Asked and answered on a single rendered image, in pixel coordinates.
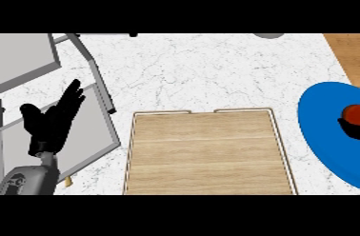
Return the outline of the blue plate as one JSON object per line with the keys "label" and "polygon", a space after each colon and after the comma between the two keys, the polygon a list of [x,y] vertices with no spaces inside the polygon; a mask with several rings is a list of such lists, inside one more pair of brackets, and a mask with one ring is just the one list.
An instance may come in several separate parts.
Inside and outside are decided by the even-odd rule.
{"label": "blue plate", "polygon": [[359,87],[340,82],[317,83],[300,98],[298,124],[317,159],[360,188],[360,140],[347,136],[338,122],[346,107],[359,104]]}

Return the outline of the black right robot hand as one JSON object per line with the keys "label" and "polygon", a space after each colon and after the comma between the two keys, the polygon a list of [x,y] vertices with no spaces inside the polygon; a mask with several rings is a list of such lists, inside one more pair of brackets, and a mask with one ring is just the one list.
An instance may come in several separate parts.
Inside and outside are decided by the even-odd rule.
{"label": "black right robot hand", "polygon": [[341,128],[346,132],[346,135],[356,139],[360,140],[360,126],[359,125],[353,125],[344,118],[338,119]]}

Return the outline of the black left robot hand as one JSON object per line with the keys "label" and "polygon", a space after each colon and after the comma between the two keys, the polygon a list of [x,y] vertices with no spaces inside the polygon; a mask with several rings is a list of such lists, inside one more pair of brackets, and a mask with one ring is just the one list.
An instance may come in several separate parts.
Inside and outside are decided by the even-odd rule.
{"label": "black left robot hand", "polygon": [[28,149],[31,156],[45,151],[53,154],[61,151],[84,99],[80,81],[74,79],[58,104],[46,112],[42,112],[33,104],[24,104],[19,107],[24,128],[31,135]]}

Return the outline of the light wooden tray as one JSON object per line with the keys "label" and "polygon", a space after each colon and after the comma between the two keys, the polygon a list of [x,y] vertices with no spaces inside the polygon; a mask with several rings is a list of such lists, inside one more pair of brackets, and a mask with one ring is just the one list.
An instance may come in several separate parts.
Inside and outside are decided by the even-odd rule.
{"label": "light wooden tray", "polygon": [[124,193],[295,195],[273,109],[137,112]]}

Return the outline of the grey round object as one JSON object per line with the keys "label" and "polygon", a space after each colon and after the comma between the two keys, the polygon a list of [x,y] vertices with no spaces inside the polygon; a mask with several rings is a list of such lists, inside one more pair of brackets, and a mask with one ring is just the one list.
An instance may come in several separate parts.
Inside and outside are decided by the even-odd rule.
{"label": "grey round object", "polygon": [[276,39],[284,35],[285,35],[284,33],[256,33],[256,36],[264,39]]}

